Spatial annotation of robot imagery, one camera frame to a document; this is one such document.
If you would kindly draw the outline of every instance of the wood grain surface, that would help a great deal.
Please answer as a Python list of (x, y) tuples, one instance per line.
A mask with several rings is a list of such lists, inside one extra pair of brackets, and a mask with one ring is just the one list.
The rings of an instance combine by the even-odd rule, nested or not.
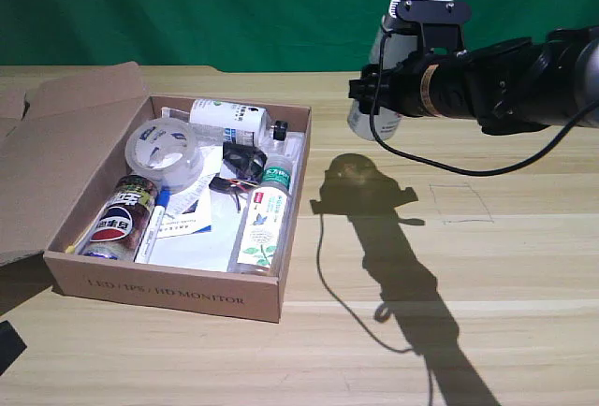
[[(0, 91), (83, 69), (3, 66)], [(314, 109), (281, 323), (61, 297), (34, 257), (0, 269), (0, 319), (28, 346), (0, 377), (0, 404), (599, 404), (599, 131), (466, 178), (356, 137), (358, 73), (142, 71), (153, 94)], [(404, 119), (389, 143), (482, 169), (556, 132)]]

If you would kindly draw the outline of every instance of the white bottle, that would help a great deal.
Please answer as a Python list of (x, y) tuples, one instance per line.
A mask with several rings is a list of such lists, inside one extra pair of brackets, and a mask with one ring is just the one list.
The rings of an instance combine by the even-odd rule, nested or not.
[(281, 236), (290, 208), (292, 170), (289, 158), (269, 156), (262, 182), (248, 194), (227, 271), (278, 275), (284, 244)]
[[(376, 37), (374, 38), (373, 46), (371, 47), (371, 53), (369, 56), (369, 63), (371, 65), (378, 64), (381, 39), (383, 32), (379, 29)], [(417, 49), (417, 37), (416, 36), (405, 36), (394, 34), (389, 37), (385, 43), (385, 54), (383, 56), (383, 69), (391, 69), (395, 67), (398, 62), (401, 62), (407, 58), (410, 52)], [(381, 107), (379, 113), (374, 116), (374, 128), (376, 133), (382, 139), (389, 139), (393, 136), (400, 124), (402, 116), (390, 109)], [(347, 115), (347, 124), (352, 131), (360, 138), (374, 141), (373, 132), (371, 131), (370, 115), (364, 114), (359, 110), (359, 102), (354, 100), (352, 106)]]

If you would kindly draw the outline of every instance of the open cardboard box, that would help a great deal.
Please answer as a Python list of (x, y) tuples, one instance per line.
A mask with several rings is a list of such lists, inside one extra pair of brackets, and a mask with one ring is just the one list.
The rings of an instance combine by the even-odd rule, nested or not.
[(68, 296), (278, 322), (308, 156), (307, 107), (243, 101), (267, 108), (272, 117), (288, 121), (290, 131), (306, 134), (278, 276), (64, 253), (129, 173), (124, 159), (129, 135), (159, 117), (162, 107), (188, 111), (193, 100), (147, 95), (132, 62), (43, 83), (22, 121), (23, 98), (6, 95), (0, 103), (0, 260), (44, 252)]

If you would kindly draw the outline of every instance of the green backdrop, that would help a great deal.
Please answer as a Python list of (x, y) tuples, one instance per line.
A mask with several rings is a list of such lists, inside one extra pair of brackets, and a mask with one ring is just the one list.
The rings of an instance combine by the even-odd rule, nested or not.
[[(598, 0), (462, 0), (466, 44), (599, 23)], [(0, 65), (359, 70), (389, 0), (0, 0)]]

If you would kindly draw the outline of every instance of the white marker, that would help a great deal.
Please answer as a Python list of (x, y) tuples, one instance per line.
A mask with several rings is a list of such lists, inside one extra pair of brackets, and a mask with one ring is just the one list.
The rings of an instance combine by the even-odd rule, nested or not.
[(156, 243), (156, 237), (158, 236), (158, 231), (160, 230), (160, 225), (162, 224), (162, 218), (165, 217), (165, 211), (167, 210), (169, 199), (169, 190), (163, 189), (160, 191), (160, 194), (156, 199), (156, 205), (153, 207), (150, 222), (148, 223), (146, 232), (143, 234), (143, 239), (139, 245), (138, 254), (135, 257), (136, 263), (147, 264), (150, 262), (153, 245)]

